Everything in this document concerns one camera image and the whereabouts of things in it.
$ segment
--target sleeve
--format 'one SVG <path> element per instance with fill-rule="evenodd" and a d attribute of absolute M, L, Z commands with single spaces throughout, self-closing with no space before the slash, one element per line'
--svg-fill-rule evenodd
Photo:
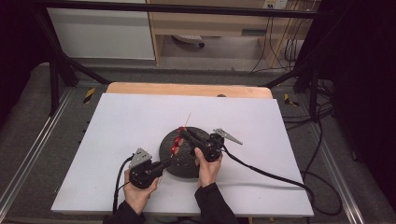
<path fill-rule="evenodd" d="M 238 221 L 231 208 L 222 197 L 216 183 L 204 188 L 198 188 L 195 199 L 201 209 L 201 221 L 203 224 L 237 224 Z"/>
<path fill-rule="evenodd" d="M 105 219 L 103 224 L 142 224 L 145 221 L 143 213 L 138 216 L 134 209 L 124 201 L 120 204 L 116 214 Z"/>

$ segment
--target black disc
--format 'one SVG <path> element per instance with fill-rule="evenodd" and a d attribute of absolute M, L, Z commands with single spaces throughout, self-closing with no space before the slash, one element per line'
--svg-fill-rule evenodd
<path fill-rule="evenodd" d="M 204 139 L 209 138 L 209 134 L 199 128 L 188 127 L 188 129 L 197 133 Z M 177 137 L 177 129 L 165 136 L 160 146 L 160 160 L 171 157 L 171 147 Z M 181 178 L 197 178 L 199 167 L 195 165 L 195 157 L 190 154 L 191 147 L 186 141 L 179 147 L 179 151 L 172 157 L 171 165 L 166 170 L 177 177 Z"/>

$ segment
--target hand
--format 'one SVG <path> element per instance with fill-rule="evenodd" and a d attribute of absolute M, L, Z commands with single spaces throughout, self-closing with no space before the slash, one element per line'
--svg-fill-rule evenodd
<path fill-rule="evenodd" d="M 124 172 L 124 183 L 129 182 L 129 171 L 128 169 Z M 147 189 L 139 189 L 131 183 L 123 187 L 125 202 L 127 202 L 138 215 L 140 215 L 146 207 L 150 194 L 157 189 L 158 181 L 159 178 L 155 178 Z"/>
<path fill-rule="evenodd" d="M 221 166 L 222 154 L 220 154 L 217 160 L 208 162 L 205 159 L 204 153 L 201 151 L 201 149 L 196 147 L 194 151 L 196 156 L 195 164 L 200 166 L 198 184 L 204 188 L 216 182 L 216 177 Z"/>

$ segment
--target white table surface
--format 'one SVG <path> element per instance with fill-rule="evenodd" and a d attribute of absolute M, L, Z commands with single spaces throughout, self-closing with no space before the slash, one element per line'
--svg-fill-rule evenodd
<path fill-rule="evenodd" d="M 161 141 L 183 126 L 190 113 L 188 126 L 208 133 L 222 128 L 241 140 L 242 146 L 225 141 L 241 161 L 302 183 L 276 100 L 105 93 L 51 210 L 109 214 L 117 174 L 125 159 L 142 147 L 153 161 L 158 161 Z M 259 175 L 226 154 L 217 183 L 239 217 L 313 216 L 303 189 Z M 197 215 L 196 190 L 196 179 L 165 172 L 144 211 L 153 215 Z M 120 190 L 119 203 L 123 200 Z"/>

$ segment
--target white cabinet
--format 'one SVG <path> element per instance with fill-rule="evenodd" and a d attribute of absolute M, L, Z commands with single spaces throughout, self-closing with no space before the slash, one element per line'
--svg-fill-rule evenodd
<path fill-rule="evenodd" d="M 70 57 L 154 60 L 147 12 L 49 8 L 49 15 Z"/>

